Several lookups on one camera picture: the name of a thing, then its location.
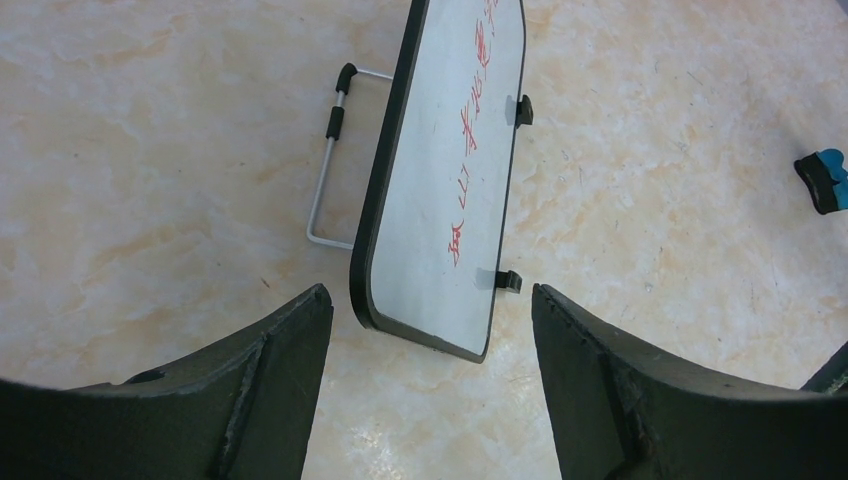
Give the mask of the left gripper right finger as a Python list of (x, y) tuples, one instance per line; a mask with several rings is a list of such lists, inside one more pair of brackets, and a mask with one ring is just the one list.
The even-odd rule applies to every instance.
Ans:
[(532, 326), (565, 479), (843, 479), (847, 396), (767, 385), (646, 342), (537, 284)]

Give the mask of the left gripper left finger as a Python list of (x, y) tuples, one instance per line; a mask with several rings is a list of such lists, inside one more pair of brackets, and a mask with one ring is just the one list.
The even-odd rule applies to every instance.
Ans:
[(297, 479), (334, 308), (320, 284), (121, 384), (1, 384), (5, 479)]

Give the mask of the white whiteboard black frame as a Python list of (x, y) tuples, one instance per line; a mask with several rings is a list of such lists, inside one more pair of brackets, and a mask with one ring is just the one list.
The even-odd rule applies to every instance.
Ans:
[(390, 85), (351, 254), (349, 292), (370, 330), (470, 362), (486, 357), (522, 83), (520, 1), (415, 1)]

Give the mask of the blue black whiteboard eraser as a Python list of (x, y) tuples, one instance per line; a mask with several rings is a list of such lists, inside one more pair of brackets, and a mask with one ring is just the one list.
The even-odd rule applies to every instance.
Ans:
[(793, 163), (820, 215), (847, 210), (845, 156), (834, 148), (814, 152)]

